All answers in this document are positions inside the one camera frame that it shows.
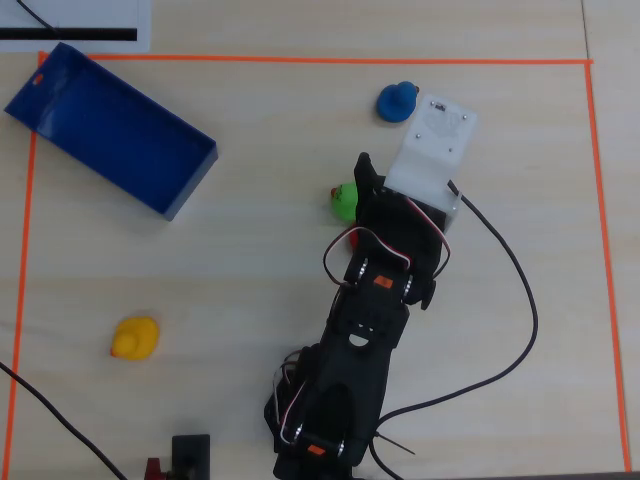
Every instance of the orange boundary line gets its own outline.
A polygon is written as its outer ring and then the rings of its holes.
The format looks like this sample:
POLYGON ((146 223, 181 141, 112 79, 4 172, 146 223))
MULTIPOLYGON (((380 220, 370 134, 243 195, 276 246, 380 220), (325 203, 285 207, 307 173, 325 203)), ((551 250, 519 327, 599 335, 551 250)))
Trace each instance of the orange boundary line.
MULTIPOLYGON (((38 53, 38 65, 47 58, 48 54, 38 53)), ((620 356, 620 338, 618 331, 615 290, 613 285, 613 271, 611 267, 611 250, 609 247, 609 233, 605 209, 604 189, 602 185, 602 168, 600 164, 600 149, 596 128, 596 115, 593 100, 593 85, 591 81, 592 59, 396 59, 396 58, 305 58, 305 57, 260 57, 260 56, 225 56, 225 55, 90 55, 93 60, 137 60, 137 61, 192 61, 192 62, 248 62, 248 63, 295 63, 295 64, 343 64, 343 65, 583 65, 589 108, 589 123, 591 127, 591 142, 593 149, 596 186, 598 191, 598 207, 600 213, 600 227, 604 249, 605 272, 609 295, 609 311, 611 315, 611 333, 613 339, 614 366, 616 375, 616 393, 618 398, 618 416, 620 423, 620 440, 625 471, 630 472, 631 455, 627 432, 626 406, 624 382, 622 376, 622 361, 620 356)), ((12 370, 18 372, 20 364, 20 345, 22 338, 22 324, 24 314, 24 298, 27 279, 27 260, 29 257, 29 230, 31 223, 31 204, 33 194, 33 177, 36 157, 36 139, 31 133, 29 148, 29 164, 27 169, 27 187, 25 193, 25 210, 22 231, 22 253, 20 257, 20 278, 18 286, 18 304, 16 311, 16 327, 14 332, 12 370)), ((16 382, 11 380, 9 391, 9 408, 7 412, 7 430, 5 435, 4 458, 1 480, 8 480, 11 461, 11 445, 13 440, 13 425, 16 410, 16 382)))
POLYGON ((616 371, 616 393, 618 396, 618 421, 620 423, 620 442, 622 443, 622 457, 625 472, 631 471, 631 453, 629 451, 629 433, 627 431, 627 410, 624 395, 624 379, 622 376, 622 359, 620 356, 620 333, 618 331, 618 313, 616 310, 616 294, 613 286, 613 269, 611 267, 611 249, 609 247, 609 228, 607 227, 607 210, 604 202, 604 188, 602 186, 602 166, 600 164, 600 147, 598 145, 598 129, 596 125, 596 110, 593 101, 593 83, 591 82, 591 67, 584 66, 584 77, 587 87, 587 104, 589 106, 589 123, 591 125, 591 147, 593 149, 593 164, 596 172, 596 186, 598 189, 598 208, 600 210, 600 229, 602 230, 602 246, 604 249, 604 268, 607 275, 607 290, 609 292, 609 313, 611 316, 611 336, 613 340, 613 364, 616 371))
MULTIPOLYGON (((11 370, 18 373, 20 366, 20 344, 22 339, 22 319, 24 313, 24 295, 27 284, 27 260, 29 258, 29 229, 31 226, 31 199, 33 193, 33 168, 36 161, 36 133, 31 132, 29 146, 29 165, 27 167, 27 190, 24 199, 24 221, 22 224, 22 254, 20 255, 20 280, 18 282, 18 306, 16 309, 16 328, 13 336, 13 363, 11 370)), ((9 478, 11 444, 13 441, 13 421, 16 410, 16 381, 11 379, 9 389, 9 409, 7 411, 7 431, 4 440, 4 458, 2 462, 2 480, 9 478)))
MULTIPOLYGON (((46 59, 45 52, 39 57, 46 59)), ((334 65, 589 65, 590 58, 341 58, 341 57, 277 57, 249 55, 185 55, 185 54, 90 54, 92 60, 135 60, 164 62, 247 62, 247 63, 316 63, 334 65)))

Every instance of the white paper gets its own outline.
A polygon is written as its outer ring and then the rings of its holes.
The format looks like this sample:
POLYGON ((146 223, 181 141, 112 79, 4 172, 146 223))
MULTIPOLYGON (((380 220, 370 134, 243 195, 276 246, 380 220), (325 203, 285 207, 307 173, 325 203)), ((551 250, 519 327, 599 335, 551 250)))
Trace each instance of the white paper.
MULTIPOLYGON (((151 0, 25 0, 54 27, 137 28, 138 40, 65 41, 86 53, 140 53, 151 48, 151 0)), ((0 0, 0 28, 41 25, 15 0, 0 0)), ((0 52, 51 51, 57 40, 0 40, 0 52)))

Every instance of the black cable on table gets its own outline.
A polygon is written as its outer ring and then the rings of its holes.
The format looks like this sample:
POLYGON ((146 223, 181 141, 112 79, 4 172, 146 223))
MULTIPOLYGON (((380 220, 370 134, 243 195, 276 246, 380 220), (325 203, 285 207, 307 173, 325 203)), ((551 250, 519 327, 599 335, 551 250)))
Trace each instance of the black cable on table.
MULTIPOLYGON (((449 182, 449 188, 455 195, 460 194, 460 191, 452 181, 449 182)), ((478 217, 478 219, 484 224, 484 226, 487 227, 487 229, 493 234, 493 236, 498 239, 498 242, 500 242, 500 245, 502 245, 502 248, 504 248, 504 250, 507 252, 507 255, 509 255, 509 258, 513 262, 513 265, 516 267, 516 270, 518 271, 518 275, 520 276, 520 280, 522 280, 524 289, 527 292, 527 297, 529 298, 529 304, 531 305, 531 315, 533 317, 533 329, 531 331, 531 338, 529 339, 529 343, 527 343, 527 346, 525 347, 524 351, 520 354, 520 356, 511 365, 509 365, 507 368, 505 368, 503 371, 501 371, 497 375, 487 378, 486 380, 483 380, 481 382, 474 383, 473 385, 469 385, 468 387, 462 388, 448 395, 444 395, 442 397, 429 400, 428 402, 417 403, 415 405, 399 408, 398 410, 389 412, 378 421, 378 428, 380 428, 380 426, 384 422, 391 420, 392 418, 397 417, 398 415, 403 415, 405 413, 415 412, 416 410, 421 410, 423 408, 431 407, 433 405, 446 402, 447 400, 452 400, 456 397, 459 397, 460 395, 464 395, 465 393, 469 393, 473 390, 477 390, 478 388, 487 386, 493 382, 497 382, 498 380, 500 380, 501 378, 504 378, 513 370, 515 370, 515 368, 522 363, 522 361, 527 357, 527 355, 529 355, 529 352, 531 352, 531 349, 533 348, 533 345, 536 341, 536 337, 538 335, 538 310, 536 309, 536 302, 533 299, 533 292, 531 291, 531 287, 529 286, 529 281, 527 280, 527 277, 524 274, 522 267, 520 266, 520 262, 518 262, 518 259, 513 253, 513 250, 511 250, 511 248, 507 244, 506 240, 502 238, 502 235, 500 235, 500 233, 495 229, 495 227, 491 225, 489 220, 485 218, 485 216, 480 212, 480 210, 478 210, 476 206, 473 203, 471 203, 471 201, 464 195, 461 195, 461 200, 469 208, 469 210, 471 210, 475 214, 475 216, 478 217)), ((403 480, 402 477, 400 477, 398 474, 393 472, 393 470, 387 467, 384 464, 384 462, 380 459, 380 457, 376 452, 375 446, 373 445, 373 439, 371 440, 371 442, 369 442, 369 450, 371 451, 371 456, 373 457, 375 462, 378 464, 378 466, 382 470, 384 470, 391 478, 393 478, 394 480, 403 480)))
POLYGON ((33 388, 26 380, 24 380, 20 375, 15 373, 2 362, 0 362, 0 369, 20 385, 22 385, 29 393, 31 393, 31 395, 40 400, 40 403, 42 403, 47 408, 47 410, 49 410, 53 414, 53 416, 56 417, 56 419, 64 426, 64 428, 69 430, 74 437, 84 443, 89 448, 89 450, 91 450, 96 455, 96 457, 98 457, 119 480, 127 480, 127 477, 125 477, 124 474, 120 470, 118 470, 118 467, 116 467, 113 462, 111 462, 111 460, 109 460, 107 456, 91 442, 91 440, 80 433, 76 427, 71 425, 69 421, 62 416, 62 414, 56 409, 56 407, 51 404, 49 400, 47 400, 44 395, 33 388))
POLYGON ((38 16, 36 12, 31 10, 22 0, 16 0, 16 2, 18 2, 18 5, 20 5, 29 15, 31 15, 34 19, 36 19, 40 25, 42 25, 47 30, 51 30, 53 33, 56 34, 56 36, 58 36, 58 30, 56 30, 55 27, 52 27, 50 24, 48 24, 42 18, 40 18, 40 16, 38 16))

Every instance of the white bracket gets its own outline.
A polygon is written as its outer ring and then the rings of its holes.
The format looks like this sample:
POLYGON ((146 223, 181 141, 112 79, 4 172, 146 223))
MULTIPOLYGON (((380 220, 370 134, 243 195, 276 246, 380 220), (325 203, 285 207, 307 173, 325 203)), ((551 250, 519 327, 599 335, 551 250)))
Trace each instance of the white bracket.
POLYGON ((459 199, 447 183, 458 170, 477 121, 475 112, 446 98, 425 95, 385 187, 446 213, 448 226, 459 199))

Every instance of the blue rubber duck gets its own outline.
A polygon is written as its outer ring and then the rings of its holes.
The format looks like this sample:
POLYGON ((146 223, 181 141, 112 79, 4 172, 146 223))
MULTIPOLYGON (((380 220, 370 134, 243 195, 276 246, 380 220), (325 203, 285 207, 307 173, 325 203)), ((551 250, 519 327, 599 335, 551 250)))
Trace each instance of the blue rubber duck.
POLYGON ((378 101, 376 111, 387 122, 404 122, 416 109, 416 99, 420 89, 411 82, 400 82, 385 87, 378 101))

